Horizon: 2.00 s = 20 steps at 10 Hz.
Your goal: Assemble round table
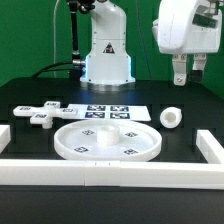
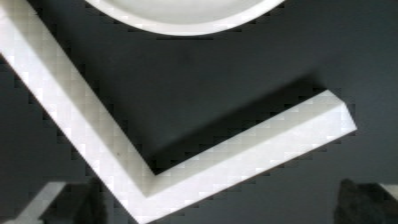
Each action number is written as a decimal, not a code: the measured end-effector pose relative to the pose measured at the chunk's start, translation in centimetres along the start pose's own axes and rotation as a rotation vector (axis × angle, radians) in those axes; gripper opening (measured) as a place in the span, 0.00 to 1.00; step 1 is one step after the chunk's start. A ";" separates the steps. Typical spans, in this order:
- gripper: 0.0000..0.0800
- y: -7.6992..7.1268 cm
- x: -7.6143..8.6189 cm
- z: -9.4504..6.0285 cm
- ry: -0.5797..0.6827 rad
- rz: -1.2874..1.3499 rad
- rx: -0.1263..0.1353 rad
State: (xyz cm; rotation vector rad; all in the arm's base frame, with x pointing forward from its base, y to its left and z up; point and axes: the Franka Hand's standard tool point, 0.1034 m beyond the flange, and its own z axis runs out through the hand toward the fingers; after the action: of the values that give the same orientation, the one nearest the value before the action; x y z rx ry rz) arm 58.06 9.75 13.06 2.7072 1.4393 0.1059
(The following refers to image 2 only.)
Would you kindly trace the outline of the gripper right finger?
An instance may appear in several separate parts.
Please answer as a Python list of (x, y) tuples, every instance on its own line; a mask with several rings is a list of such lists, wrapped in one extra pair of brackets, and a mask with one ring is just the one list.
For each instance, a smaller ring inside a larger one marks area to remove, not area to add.
[(398, 184), (339, 184), (334, 224), (398, 224)]

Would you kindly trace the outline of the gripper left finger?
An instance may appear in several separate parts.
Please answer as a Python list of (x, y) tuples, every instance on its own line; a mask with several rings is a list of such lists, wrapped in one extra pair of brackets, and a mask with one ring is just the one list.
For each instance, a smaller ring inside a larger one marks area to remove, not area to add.
[(106, 224), (99, 181), (47, 182), (5, 224)]

